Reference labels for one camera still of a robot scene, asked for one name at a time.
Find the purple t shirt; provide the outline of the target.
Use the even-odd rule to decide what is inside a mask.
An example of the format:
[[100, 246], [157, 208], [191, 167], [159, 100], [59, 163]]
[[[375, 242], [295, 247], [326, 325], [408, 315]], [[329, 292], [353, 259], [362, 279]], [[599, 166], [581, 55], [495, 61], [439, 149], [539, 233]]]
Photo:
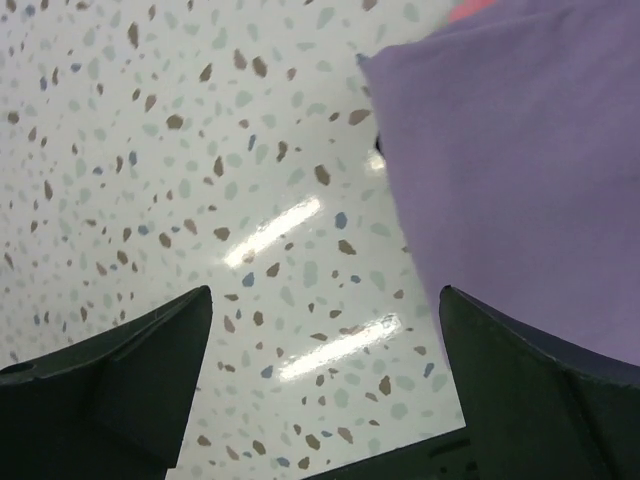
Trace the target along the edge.
[[639, 360], [639, 5], [498, 1], [361, 57], [429, 307]]

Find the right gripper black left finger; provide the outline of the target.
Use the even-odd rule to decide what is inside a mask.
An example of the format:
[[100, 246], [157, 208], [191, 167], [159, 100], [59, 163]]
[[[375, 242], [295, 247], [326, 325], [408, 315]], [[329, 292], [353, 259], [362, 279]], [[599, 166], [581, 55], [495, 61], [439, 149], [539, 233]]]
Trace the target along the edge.
[[1, 371], [4, 479], [163, 479], [176, 467], [212, 322], [207, 286]]

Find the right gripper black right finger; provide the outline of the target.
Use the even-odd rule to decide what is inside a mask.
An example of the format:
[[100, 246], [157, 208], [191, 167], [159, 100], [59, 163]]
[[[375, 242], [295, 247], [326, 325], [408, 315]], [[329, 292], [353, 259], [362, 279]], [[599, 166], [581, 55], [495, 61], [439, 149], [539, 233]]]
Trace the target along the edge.
[[639, 369], [446, 287], [439, 317], [483, 479], [636, 479]]

